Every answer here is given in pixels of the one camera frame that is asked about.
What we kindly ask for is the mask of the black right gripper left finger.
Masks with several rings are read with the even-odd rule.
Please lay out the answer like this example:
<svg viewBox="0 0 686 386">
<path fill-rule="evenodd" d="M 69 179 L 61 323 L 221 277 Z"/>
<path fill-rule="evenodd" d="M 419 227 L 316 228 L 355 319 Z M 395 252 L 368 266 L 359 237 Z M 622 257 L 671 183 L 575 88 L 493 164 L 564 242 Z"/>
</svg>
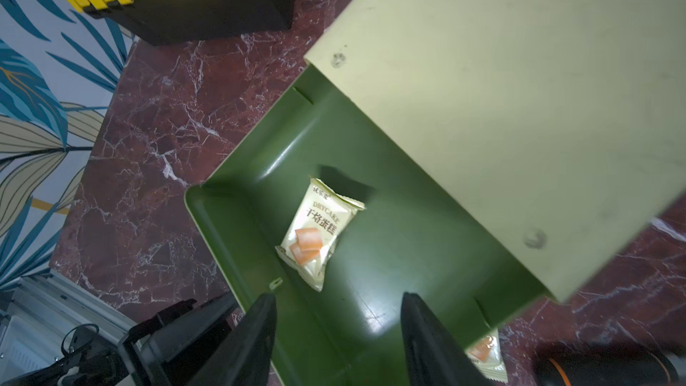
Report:
<svg viewBox="0 0 686 386">
<path fill-rule="evenodd" d="M 188 385 L 268 384 L 276 326 L 276 297 L 264 293 Z"/>
</svg>

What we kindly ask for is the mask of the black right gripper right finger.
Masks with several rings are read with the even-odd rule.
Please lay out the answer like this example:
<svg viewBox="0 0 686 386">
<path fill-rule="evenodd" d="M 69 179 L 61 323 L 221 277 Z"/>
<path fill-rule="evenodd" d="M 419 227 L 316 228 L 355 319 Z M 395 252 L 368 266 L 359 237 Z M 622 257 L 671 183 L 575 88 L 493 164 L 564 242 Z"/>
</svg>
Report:
<svg viewBox="0 0 686 386">
<path fill-rule="evenodd" d="M 400 320 L 407 374 L 412 385 L 491 383 L 418 294 L 403 294 Z"/>
</svg>

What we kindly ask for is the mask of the cream cookie packet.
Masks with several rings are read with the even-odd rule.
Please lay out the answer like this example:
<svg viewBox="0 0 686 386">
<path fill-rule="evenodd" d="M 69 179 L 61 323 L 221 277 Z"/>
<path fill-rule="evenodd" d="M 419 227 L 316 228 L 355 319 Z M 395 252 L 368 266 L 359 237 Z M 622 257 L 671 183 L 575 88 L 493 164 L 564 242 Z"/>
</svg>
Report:
<svg viewBox="0 0 686 386">
<path fill-rule="evenodd" d="M 323 290 L 326 267 L 339 236 L 366 205 L 336 193 L 319 179 L 310 180 L 305 196 L 275 250 L 313 290 Z"/>
<path fill-rule="evenodd" d="M 502 357 L 497 329 L 468 348 L 466 355 L 488 380 L 507 384 L 507 368 Z"/>
</svg>

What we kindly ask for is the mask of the green top drawer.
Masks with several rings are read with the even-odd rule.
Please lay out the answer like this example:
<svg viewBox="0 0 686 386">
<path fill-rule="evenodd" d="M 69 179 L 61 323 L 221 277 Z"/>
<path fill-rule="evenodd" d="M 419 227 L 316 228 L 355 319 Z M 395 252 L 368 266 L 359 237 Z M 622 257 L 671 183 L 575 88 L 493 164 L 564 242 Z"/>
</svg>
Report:
<svg viewBox="0 0 686 386">
<path fill-rule="evenodd" d="M 322 291 L 276 252 L 313 178 L 366 205 L 341 234 Z M 407 292 L 464 348 L 544 292 L 314 67 L 185 203 L 242 308 L 277 283 L 273 366 L 286 385 L 407 384 Z"/>
</svg>

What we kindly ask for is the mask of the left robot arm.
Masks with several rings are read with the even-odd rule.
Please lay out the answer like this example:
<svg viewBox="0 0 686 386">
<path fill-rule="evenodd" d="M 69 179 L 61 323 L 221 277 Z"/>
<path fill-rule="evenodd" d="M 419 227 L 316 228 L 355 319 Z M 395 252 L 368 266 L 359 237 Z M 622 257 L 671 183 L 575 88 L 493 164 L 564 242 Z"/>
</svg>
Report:
<svg viewBox="0 0 686 386">
<path fill-rule="evenodd" d="M 133 326 L 116 344 L 98 325 L 83 323 L 64 336 L 62 357 L 17 375 L 5 385 L 191 385 L 232 327 L 238 307 L 230 293 L 207 303 L 175 303 Z"/>
</svg>

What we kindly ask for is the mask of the light green drawer cabinet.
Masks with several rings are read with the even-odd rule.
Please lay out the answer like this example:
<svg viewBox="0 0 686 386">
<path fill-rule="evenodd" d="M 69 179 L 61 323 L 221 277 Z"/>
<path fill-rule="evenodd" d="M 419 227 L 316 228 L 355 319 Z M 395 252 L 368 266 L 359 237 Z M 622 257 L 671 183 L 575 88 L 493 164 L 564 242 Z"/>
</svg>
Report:
<svg viewBox="0 0 686 386">
<path fill-rule="evenodd" d="M 352 0 L 305 60 L 555 300 L 685 190 L 685 0 Z"/>
</svg>

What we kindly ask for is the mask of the black orange screwdriver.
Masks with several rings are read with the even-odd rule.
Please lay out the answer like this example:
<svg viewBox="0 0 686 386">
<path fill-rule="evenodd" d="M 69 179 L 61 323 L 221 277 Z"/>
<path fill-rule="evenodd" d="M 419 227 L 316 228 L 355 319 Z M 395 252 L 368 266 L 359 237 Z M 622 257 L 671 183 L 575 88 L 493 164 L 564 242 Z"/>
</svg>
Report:
<svg viewBox="0 0 686 386">
<path fill-rule="evenodd" d="M 533 364 L 538 385 L 684 385 L 685 357 L 648 348 L 550 353 Z"/>
</svg>

